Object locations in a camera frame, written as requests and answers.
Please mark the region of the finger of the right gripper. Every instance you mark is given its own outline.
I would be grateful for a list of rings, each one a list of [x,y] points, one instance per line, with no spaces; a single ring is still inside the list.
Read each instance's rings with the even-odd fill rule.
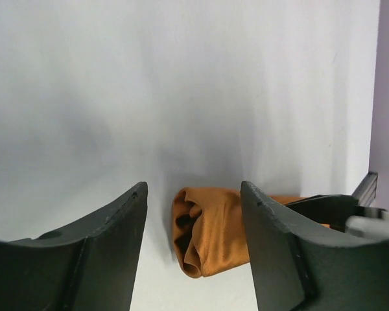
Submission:
[[[285,204],[319,224],[344,232],[345,224],[351,216],[360,216],[358,199],[348,195],[316,195]]]

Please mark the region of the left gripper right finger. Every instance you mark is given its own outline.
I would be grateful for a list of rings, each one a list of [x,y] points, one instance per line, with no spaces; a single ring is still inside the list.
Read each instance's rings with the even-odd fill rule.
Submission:
[[[389,310],[389,238],[331,229],[249,181],[242,217],[260,310]]]

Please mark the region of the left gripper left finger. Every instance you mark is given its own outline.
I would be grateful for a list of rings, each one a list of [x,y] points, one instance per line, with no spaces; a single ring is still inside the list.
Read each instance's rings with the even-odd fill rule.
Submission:
[[[128,310],[148,185],[38,238],[0,241],[0,310]]]

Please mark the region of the orange cloth napkin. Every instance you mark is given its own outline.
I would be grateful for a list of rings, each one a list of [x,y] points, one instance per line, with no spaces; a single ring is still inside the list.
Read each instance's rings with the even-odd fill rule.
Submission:
[[[240,191],[182,188],[172,201],[172,242],[182,271],[194,279],[248,263]]]

